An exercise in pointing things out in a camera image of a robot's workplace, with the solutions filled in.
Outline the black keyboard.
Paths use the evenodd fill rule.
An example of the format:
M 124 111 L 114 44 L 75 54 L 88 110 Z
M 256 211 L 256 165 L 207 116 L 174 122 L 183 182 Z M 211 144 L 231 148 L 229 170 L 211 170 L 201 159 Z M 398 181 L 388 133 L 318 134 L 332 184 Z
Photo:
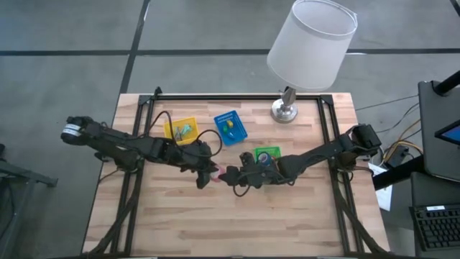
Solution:
M 423 251 L 460 249 L 460 204 L 412 206 L 409 210 Z

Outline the white paper sheet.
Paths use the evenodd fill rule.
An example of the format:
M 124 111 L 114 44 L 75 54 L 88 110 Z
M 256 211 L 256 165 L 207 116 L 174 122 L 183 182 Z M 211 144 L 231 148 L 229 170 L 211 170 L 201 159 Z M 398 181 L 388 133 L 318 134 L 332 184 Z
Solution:
M 378 176 L 379 174 L 387 171 L 386 169 L 372 163 L 368 163 L 368 166 L 369 169 L 373 172 L 373 176 Z M 380 209 L 389 212 L 391 210 L 392 185 L 376 191 L 376 196 Z

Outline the grey metal stand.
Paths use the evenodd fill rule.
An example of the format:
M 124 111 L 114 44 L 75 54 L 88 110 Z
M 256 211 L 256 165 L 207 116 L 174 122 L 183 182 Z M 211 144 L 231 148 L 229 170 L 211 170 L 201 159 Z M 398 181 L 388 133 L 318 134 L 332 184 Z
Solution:
M 36 183 L 56 187 L 58 180 L 20 168 L 4 158 L 0 144 L 0 259 L 8 259 L 19 233 L 24 210 Z

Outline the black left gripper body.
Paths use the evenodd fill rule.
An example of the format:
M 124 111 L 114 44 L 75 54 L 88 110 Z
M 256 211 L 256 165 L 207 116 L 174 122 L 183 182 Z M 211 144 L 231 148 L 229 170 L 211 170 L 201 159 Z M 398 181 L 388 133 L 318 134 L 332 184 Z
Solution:
M 181 171 L 213 173 L 216 164 L 211 160 L 211 148 L 206 142 L 196 140 L 188 145 L 180 146 L 183 164 Z

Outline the yellow plastic basket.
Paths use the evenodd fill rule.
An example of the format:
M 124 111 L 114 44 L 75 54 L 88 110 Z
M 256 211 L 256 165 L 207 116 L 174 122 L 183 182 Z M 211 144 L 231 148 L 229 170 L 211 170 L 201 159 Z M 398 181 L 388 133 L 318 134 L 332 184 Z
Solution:
M 189 124 L 193 128 L 193 131 L 187 135 L 182 135 L 182 140 L 177 141 L 175 139 L 175 128 L 179 127 L 180 129 L 182 129 L 184 124 Z M 198 124 L 197 124 L 196 118 L 187 117 L 184 119 L 172 121 L 172 124 L 165 123 L 164 133 L 165 133 L 166 138 L 174 139 L 178 145 L 191 144 L 194 140 L 197 139 L 199 135 Z

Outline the blue plastic basket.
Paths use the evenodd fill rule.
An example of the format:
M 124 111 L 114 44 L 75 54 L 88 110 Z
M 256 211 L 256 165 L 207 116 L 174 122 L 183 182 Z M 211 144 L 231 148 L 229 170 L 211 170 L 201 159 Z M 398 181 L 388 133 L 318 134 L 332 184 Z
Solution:
M 233 110 L 233 111 L 230 111 L 224 114 L 220 114 L 214 117 L 213 120 L 226 146 L 230 146 L 230 145 L 237 144 L 239 142 L 243 142 L 248 136 L 247 131 L 245 130 L 244 125 L 239 115 L 237 114 L 236 110 Z M 234 123 L 233 128 L 230 128 L 227 126 L 227 123 L 226 123 L 227 120 L 231 120 Z M 224 133 L 223 126 L 228 127 L 229 131 L 227 133 Z M 235 135 L 236 137 L 235 139 L 231 139 L 229 137 L 230 132 Z

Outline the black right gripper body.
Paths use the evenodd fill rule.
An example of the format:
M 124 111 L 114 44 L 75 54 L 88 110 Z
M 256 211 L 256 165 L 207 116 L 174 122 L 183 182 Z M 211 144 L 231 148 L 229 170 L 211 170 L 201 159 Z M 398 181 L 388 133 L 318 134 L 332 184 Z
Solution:
M 275 160 L 269 166 L 260 165 L 251 153 L 240 155 L 242 167 L 239 169 L 238 185 L 241 187 L 262 187 L 282 184 L 284 176 L 279 172 Z

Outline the green plastic basket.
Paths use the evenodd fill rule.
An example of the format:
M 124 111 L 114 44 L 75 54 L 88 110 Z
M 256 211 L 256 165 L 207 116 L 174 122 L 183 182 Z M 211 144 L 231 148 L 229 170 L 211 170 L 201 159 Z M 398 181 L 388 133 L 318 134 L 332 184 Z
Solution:
M 254 155 L 257 161 L 257 156 L 261 152 L 267 152 L 269 153 L 273 159 L 280 158 L 281 157 L 281 149 L 278 146 L 269 146 L 269 147 L 256 147 L 254 149 Z

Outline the black aluminium table frame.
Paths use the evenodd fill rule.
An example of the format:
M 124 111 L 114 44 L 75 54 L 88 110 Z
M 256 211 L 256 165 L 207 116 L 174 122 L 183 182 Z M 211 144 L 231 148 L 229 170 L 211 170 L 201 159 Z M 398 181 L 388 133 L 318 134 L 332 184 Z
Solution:
M 159 122 L 195 117 L 203 139 L 222 166 L 239 165 L 239 156 L 256 147 L 278 146 L 282 154 L 301 154 L 357 123 L 351 95 L 305 94 L 299 115 L 278 124 L 270 108 L 275 94 L 164 94 L 154 103 Z M 226 146 L 213 120 L 236 110 L 247 138 Z M 196 176 L 148 163 L 142 176 L 132 245 L 121 235 L 118 249 L 142 257 L 267 257 L 342 255 L 355 238 L 341 237 L 332 172 L 325 163 L 309 168 L 294 186 L 265 186 L 237 197 L 224 183 L 196 188 Z

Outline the table lamp white shade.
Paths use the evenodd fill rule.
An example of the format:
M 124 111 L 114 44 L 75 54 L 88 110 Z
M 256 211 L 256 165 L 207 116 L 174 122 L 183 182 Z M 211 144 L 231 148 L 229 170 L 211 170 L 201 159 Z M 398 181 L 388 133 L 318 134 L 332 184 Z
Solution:
M 332 0 L 293 3 L 267 55 L 269 69 L 286 83 L 272 104 L 276 122 L 297 117 L 298 88 L 318 92 L 333 85 L 357 28 L 357 14 Z

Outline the pink tape roll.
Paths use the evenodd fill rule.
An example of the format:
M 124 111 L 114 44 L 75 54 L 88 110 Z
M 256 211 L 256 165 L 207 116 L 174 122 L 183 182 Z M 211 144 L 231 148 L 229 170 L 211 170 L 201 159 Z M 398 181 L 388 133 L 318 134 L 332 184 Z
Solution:
M 226 169 L 224 167 L 222 167 L 222 166 L 220 166 L 220 167 L 221 167 L 220 171 L 215 171 L 215 172 L 210 173 L 210 178 L 214 182 L 221 182 L 221 180 L 219 179 L 219 176 L 221 176 L 221 175 L 226 173 Z

